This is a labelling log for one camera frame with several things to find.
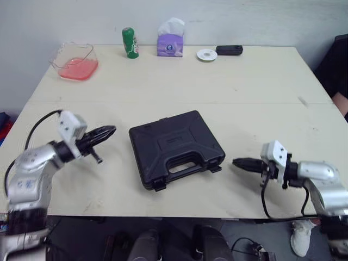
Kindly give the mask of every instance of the green bottle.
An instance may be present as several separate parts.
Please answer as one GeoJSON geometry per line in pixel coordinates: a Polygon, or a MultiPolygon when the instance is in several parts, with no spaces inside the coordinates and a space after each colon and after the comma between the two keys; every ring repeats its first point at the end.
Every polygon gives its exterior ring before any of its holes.
{"type": "Polygon", "coordinates": [[[122,30],[123,45],[125,46],[127,57],[134,59],[139,56],[138,43],[136,42],[134,29],[126,27],[122,30]]]}

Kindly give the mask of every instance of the white table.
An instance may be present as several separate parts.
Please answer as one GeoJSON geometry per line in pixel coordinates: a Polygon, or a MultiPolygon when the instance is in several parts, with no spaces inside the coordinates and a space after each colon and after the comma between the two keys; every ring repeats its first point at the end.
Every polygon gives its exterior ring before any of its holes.
{"type": "MultiPolygon", "coordinates": [[[[132,60],[123,46],[96,46],[100,66],[85,82],[60,79],[50,67],[0,148],[1,175],[33,124],[62,108],[85,118],[89,129],[116,125],[117,131],[96,147],[103,164],[88,156],[55,174],[52,215],[264,218],[260,175],[231,161],[259,158],[262,144],[274,139],[294,161],[333,163],[348,186],[348,124],[295,48],[244,47],[240,57],[212,63],[196,59],[201,48],[184,47],[184,57],[167,58],[141,46],[132,60]],[[201,113],[225,150],[222,171],[179,179],[161,192],[144,189],[129,129],[191,110],[201,113]]],[[[31,146],[53,139],[60,140],[56,117],[36,130],[31,146]]],[[[301,189],[283,191],[270,182],[266,204],[272,216],[299,215],[304,197],[301,189]]],[[[0,191],[0,212],[6,211],[0,191]]],[[[306,211],[314,212],[311,203],[306,211]]]]}

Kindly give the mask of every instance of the white sneaker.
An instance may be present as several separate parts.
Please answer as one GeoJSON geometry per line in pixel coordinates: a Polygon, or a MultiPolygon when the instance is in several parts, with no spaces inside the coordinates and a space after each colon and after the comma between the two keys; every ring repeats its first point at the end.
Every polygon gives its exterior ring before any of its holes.
{"type": "Polygon", "coordinates": [[[309,249],[311,230],[316,224],[310,220],[296,220],[292,224],[294,232],[290,238],[291,247],[296,255],[304,257],[309,249]]]}

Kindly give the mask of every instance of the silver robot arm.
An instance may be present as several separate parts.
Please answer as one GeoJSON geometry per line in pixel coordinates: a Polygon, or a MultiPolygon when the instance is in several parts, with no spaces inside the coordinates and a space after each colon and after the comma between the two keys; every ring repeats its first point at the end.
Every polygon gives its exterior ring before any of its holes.
{"type": "Polygon", "coordinates": [[[116,131],[115,126],[103,126],[85,133],[83,119],[69,111],[62,111],[59,133],[63,141],[52,141],[41,147],[25,150],[16,160],[16,172],[9,183],[8,229],[0,235],[0,261],[8,260],[11,253],[26,252],[21,260],[40,257],[46,260],[45,247],[37,248],[46,239],[47,209],[51,201],[52,178],[65,163],[91,154],[98,163],[102,159],[94,146],[107,140],[116,131]]]}
{"type": "Polygon", "coordinates": [[[53,175],[64,166],[50,144],[24,151],[15,161],[9,184],[9,211],[47,209],[53,175]]]}
{"type": "Polygon", "coordinates": [[[309,190],[317,214],[326,216],[348,215],[348,191],[342,185],[338,169],[326,162],[301,161],[298,179],[309,190]]]}
{"type": "Polygon", "coordinates": [[[238,158],[233,165],[246,171],[261,173],[264,179],[276,179],[288,186],[308,189],[315,211],[319,215],[348,214],[348,191],[333,165],[315,161],[292,162],[291,154],[279,141],[264,144],[261,159],[238,158]]]}

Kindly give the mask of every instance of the tissue box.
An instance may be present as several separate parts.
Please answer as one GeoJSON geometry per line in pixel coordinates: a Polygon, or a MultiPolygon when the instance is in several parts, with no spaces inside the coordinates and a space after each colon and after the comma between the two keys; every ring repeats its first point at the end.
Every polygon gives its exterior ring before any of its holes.
{"type": "Polygon", "coordinates": [[[157,56],[183,56],[183,37],[175,34],[163,34],[158,36],[157,56]]]}

